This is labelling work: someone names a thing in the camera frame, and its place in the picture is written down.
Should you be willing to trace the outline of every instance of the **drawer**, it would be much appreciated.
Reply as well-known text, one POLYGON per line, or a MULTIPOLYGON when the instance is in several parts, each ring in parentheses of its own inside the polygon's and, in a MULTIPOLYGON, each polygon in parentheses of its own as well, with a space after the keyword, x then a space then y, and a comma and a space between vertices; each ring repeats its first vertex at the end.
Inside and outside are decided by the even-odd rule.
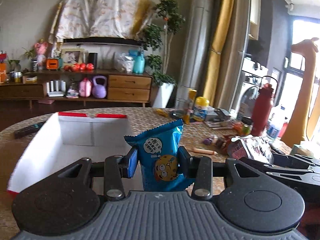
POLYGON ((108 88, 108 99, 128 101, 148 101, 150 90, 129 88, 108 88))
POLYGON ((150 89, 151 78, 109 75, 108 87, 150 89))
POLYGON ((42 85, 0 86, 0 98, 44 97, 42 85))

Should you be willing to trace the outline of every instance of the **white planter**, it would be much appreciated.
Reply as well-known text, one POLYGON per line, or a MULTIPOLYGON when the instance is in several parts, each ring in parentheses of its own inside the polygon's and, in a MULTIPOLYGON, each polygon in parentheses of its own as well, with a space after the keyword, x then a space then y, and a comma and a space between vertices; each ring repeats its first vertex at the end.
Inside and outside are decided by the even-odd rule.
POLYGON ((158 93, 156 95, 156 99, 152 105, 155 108, 166 108, 171 93, 173 91, 174 85, 171 83, 163 83, 162 86, 159 87, 158 93))

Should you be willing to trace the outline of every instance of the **red water bottle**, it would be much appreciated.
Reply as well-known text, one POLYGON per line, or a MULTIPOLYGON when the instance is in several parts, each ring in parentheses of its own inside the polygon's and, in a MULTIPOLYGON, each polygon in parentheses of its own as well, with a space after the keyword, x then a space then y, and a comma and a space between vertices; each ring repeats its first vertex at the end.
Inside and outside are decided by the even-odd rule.
POLYGON ((265 84, 259 90, 259 96, 254 104, 251 119, 253 127, 251 134, 253 136, 261 136, 267 124, 271 108, 273 106, 273 88, 271 84, 265 84))

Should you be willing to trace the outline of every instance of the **open cardboard box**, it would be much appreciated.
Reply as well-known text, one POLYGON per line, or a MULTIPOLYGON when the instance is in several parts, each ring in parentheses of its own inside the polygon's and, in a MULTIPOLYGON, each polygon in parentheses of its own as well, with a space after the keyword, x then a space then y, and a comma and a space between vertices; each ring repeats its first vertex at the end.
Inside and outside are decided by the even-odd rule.
MULTIPOLYGON (((129 120, 122 114, 53 114, 35 135, 18 161, 8 184, 8 192, 25 188, 68 166, 82 157, 103 162, 116 154, 126 155, 131 147, 124 135, 132 135, 129 120)), ((124 190, 143 190, 138 164, 132 179, 122 179, 124 190)), ((103 195, 103 178, 94 178, 93 190, 103 195)))

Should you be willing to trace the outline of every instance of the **picture frame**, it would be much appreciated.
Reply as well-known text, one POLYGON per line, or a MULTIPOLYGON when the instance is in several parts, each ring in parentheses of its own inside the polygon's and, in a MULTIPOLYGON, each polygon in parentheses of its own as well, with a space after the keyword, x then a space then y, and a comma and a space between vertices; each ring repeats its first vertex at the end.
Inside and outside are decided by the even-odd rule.
POLYGON ((61 58, 63 65, 73 65, 83 63, 84 49, 71 48, 71 49, 62 49, 61 58))

